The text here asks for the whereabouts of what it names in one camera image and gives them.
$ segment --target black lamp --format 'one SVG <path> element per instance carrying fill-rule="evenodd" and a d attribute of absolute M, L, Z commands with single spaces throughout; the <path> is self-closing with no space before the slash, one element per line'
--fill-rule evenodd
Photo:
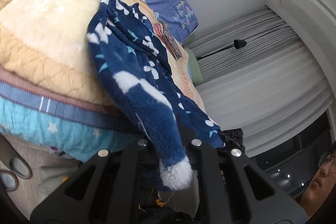
<path fill-rule="evenodd" d="M 233 45 L 230 45 L 230 46 L 227 46 L 227 47 L 225 47 L 225 48 L 223 48 L 223 49 L 220 49 L 220 50 L 217 51 L 217 52 L 213 52 L 213 53 L 210 53 L 210 54 L 207 54 L 207 55 L 204 55 L 204 56 L 197 57 L 196 60 L 197 60 L 197 61 L 198 61 L 198 60 L 201 60 L 201 59 L 203 59 L 203 58 L 206 58 L 206 57 L 208 57 L 208 56 L 211 56 L 211 55 L 214 55 L 214 54 L 216 54 L 216 53 L 222 52 L 222 51 L 224 51 L 224 50 L 228 50 L 228 49 L 230 49 L 230 48 L 232 48 L 232 47 L 235 47 L 235 48 L 238 50 L 239 48 L 243 48 L 243 47 L 245 47 L 246 45 L 247 45 L 246 40 L 244 40 L 244 39 L 235 39 L 235 40 L 233 41 Z"/>

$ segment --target gray curtain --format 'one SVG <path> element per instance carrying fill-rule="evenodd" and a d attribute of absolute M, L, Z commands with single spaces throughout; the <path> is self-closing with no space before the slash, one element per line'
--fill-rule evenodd
<path fill-rule="evenodd" d="M 242 49 L 231 48 L 200 60 L 204 83 L 266 58 L 297 37 L 276 13 L 264 7 L 197 33 L 187 47 L 199 57 L 233 44 L 234 39 L 247 41 Z"/>
<path fill-rule="evenodd" d="M 300 133 L 334 101 L 322 69 L 300 38 L 197 90 L 222 130 L 242 128 L 248 156 Z"/>

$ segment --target yellow quilt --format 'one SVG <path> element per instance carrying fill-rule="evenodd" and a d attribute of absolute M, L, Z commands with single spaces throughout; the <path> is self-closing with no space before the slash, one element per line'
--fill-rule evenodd
<path fill-rule="evenodd" d="M 122 0 L 132 5 L 137 0 Z M 87 26 L 100 0 L 0 0 L 0 63 L 31 83 L 111 105 L 88 54 Z M 152 10 L 140 3 L 152 23 Z"/>

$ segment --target air vent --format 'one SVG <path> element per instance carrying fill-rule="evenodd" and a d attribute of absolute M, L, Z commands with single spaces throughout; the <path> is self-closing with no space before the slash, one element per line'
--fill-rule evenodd
<path fill-rule="evenodd" d="M 327 55 L 329 62 L 333 62 L 336 66 L 336 52 L 333 43 L 319 25 L 313 20 L 302 8 L 300 8 L 292 0 L 279 0 L 279 5 L 288 14 L 293 16 L 302 27 L 310 34 L 316 43 L 324 44 L 324 52 Z"/>

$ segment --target blue fleece blanket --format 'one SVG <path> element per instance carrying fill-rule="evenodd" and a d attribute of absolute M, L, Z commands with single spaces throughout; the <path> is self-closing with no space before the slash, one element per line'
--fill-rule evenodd
<path fill-rule="evenodd" d="M 163 185 L 184 189 L 193 176 L 175 115 L 214 147 L 223 144 L 219 126 L 174 84 L 166 48 L 138 6 L 101 0 L 88 26 L 91 57 L 118 108 L 154 143 Z"/>

